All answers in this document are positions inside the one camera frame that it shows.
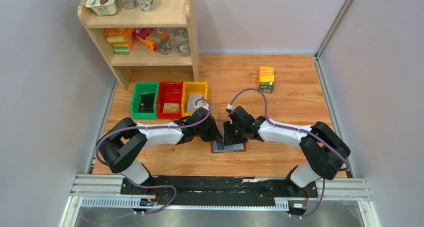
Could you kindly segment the brown leather card holder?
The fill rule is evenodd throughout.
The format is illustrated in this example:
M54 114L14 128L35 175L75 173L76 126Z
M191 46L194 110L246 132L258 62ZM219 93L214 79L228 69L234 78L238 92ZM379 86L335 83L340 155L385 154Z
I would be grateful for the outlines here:
M220 153L232 153L232 152L245 152L247 150L244 143L224 145L223 140L214 140L211 143L211 153L220 154Z

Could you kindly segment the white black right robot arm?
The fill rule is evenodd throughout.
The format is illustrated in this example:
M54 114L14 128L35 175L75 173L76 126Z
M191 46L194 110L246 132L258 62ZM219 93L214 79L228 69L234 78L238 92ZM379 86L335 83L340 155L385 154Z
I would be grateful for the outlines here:
M241 106L227 106L230 121L224 128L225 138L234 137L233 144L257 140L275 142L298 148L306 162L287 175L286 192L299 196L306 186L318 179L332 180L351 154L350 148L324 122L314 125L293 125L273 121L265 116L254 118Z

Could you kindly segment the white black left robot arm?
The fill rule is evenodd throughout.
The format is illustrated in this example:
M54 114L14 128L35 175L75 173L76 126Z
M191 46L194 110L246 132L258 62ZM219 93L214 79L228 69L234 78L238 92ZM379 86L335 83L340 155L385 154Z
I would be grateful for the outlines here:
M153 188L150 172L137 160L144 147L157 145L181 145L199 137L204 142L223 140L214 117L208 108L200 107L192 115L166 124L136 123L130 117L123 118L107 134L97 141L96 157L114 174L120 173L133 182L140 194L148 194Z

